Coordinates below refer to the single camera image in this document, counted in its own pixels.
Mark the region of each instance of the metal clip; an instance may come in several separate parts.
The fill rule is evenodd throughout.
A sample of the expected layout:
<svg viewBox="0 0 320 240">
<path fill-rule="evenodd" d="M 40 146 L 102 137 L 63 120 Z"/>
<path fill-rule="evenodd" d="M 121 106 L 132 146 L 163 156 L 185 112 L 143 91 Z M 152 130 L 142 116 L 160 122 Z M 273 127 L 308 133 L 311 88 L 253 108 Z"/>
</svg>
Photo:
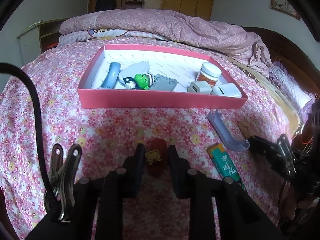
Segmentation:
<svg viewBox="0 0 320 240">
<path fill-rule="evenodd" d="M 294 167 L 294 163 L 296 162 L 296 160 L 292 153 L 289 140 L 285 134 L 282 134 L 279 137 L 279 139 L 277 140 L 277 146 L 284 161 L 285 171 L 287 175 L 291 178 L 294 178 L 297 173 Z"/>
<path fill-rule="evenodd" d="M 60 197 L 61 212 L 58 220 L 61 222 L 70 222 L 72 210 L 75 206 L 73 185 L 81 154 L 81 146 L 73 144 L 68 150 L 65 162 L 63 162 L 63 149 L 61 145 L 55 144 L 52 148 L 49 179 L 55 196 Z M 47 199 L 47 191 L 44 192 L 44 206 L 48 212 L 50 205 Z"/>
</svg>

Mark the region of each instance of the green toy figure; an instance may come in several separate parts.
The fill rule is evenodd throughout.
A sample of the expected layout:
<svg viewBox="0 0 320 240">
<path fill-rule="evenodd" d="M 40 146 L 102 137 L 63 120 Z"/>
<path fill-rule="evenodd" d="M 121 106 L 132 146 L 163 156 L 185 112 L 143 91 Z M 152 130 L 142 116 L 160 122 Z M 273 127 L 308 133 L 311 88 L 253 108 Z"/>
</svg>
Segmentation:
<svg viewBox="0 0 320 240">
<path fill-rule="evenodd" d="M 127 89 L 144 89 L 148 90 L 155 83 L 154 77 L 150 73 L 136 74 L 134 78 L 124 78 L 125 87 Z"/>
</svg>

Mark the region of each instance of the metal screw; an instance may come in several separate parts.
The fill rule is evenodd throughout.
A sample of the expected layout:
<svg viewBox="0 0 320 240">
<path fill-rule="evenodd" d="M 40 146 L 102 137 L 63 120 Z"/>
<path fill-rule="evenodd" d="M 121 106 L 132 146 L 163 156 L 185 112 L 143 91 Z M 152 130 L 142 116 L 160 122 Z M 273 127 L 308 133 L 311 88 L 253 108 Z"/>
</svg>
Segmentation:
<svg viewBox="0 0 320 240">
<path fill-rule="evenodd" d="M 225 181 L 226 183 L 228 183 L 228 184 L 232 184 L 232 183 L 234 182 L 233 178 L 231 178 L 231 177 L 225 177 L 225 178 L 224 178 L 224 181 Z"/>
<path fill-rule="evenodd" d="M 189 169 L 189 170 L 187 171 L 187 173 L 188 173 L 189 175 L 196 175 L 196 174 L 197 174 L 197 171 L 196 171 L 195 169 Z"/>
<path fill-rule="evenodd" d="M 79 179 L 79 182 L 81 184 L 87 184 L 89 182 L 89 178 L 88 177 L 82 177 L 81 179 Z"/>
<path fill-rule="evenodd" d="M 127 170 L 125 168 L 119 168 L 117 169 L 117 173 L 118 174 L 125 174 L 127 172 Z"/>
</svg>

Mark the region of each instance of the black cable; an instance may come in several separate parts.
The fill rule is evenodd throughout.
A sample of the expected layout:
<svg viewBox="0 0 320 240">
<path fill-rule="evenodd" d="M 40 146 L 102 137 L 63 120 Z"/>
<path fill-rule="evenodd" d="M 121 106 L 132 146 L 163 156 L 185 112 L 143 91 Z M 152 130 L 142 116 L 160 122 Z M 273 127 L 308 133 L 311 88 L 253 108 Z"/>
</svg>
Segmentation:
<svg viewBox="0 0 320 240">
<path fill-rule="evenodd" d="M 41 108 L 40 108 L 40 101 L 39 101 L 36 87 L 26 73 L 24 73 L 21 69 L 9 63 L 0 63 L 0 73 L 10 74 L 12 76 L 17 77 L 25 84 L 25 86 L 27 87 L 30 93 L 32 103 L 33 103 L 34 115 L 35 115 L 36 145 L 37 145 L 40 173 L 41 173 L 42 181 L 44 183 L 45 190 L 47 191 L 49 204 L 50 205 L 56 204 L 58 201 L 55 195 L 53 194 L 53 190 L 50 185 L 49 176 L 47 173 L 47 167 L 45 165 L 43 137 L 42 137 Z"/>
</svg>

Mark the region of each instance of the floral pattern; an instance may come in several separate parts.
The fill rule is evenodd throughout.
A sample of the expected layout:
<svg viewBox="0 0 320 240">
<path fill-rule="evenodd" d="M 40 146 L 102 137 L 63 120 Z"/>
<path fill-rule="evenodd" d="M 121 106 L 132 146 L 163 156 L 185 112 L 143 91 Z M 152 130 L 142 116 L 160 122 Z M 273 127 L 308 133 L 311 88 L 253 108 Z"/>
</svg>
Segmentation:
<svg viewBox="0 0 320 240">
<path fill-rule="evenodd" d="M 250 66 L 266 77 L 269 76 L 269 68 L 273 67 L 269 50 L 256 33 L 246 32 L 237 25 L 208 22 L 171 10 L 137 8 L 94 12 L 64 21 L 59 32 L 64 36 L 92 29 L 144 31 L 161 35 L 169 41 L 214 49 Z"/>
<path fill-rule="evenodd" d="M 221 54 L 140 38 L 76 42 L 48 50 L 22 68 L 39 94 L 48 170 L 55 143 L 60 143 L 64 152 L 73 143 L 82 146 L 76 175 L 79 180 L 82 176 L 92 179 L 106 176 L 134 153 L 138 143 L 164 138 L 168 145 L 176 146 L 179 156 L 187 159 L 192 168 L 219 179 L 206 152 L 207 147 L 221 142 L 206 119 L 210 109 L 81 107 L 77 86 L 90 60 L 105 43 L 150 44 L 208 54 L 233 76 L 249 97 L 240 110 L 220 109 L 234 137 L 244 139 L 237 126 L 239 121 L 245 121 L 251 132 L 271 141 L 276 141 L 282 133 L 289 135 L 288 120 L 268 92 Z M 12 225 L 20 239 L 24 239 L 45 215 L 33 106 L 28 90 L 15 77 L 10 78 L 0 102 L 0 185 Z M 227 152 L 250 197 L 276 224 L 280 177 L 261 156 L 249 151 Z M 150 177 L 145 170 L 138 197 L 124 200 L 124 239 L 188 239 L 188 207 L 188 200 L 175 197 L 168 168 L 158 179 Z"/>
</svg>

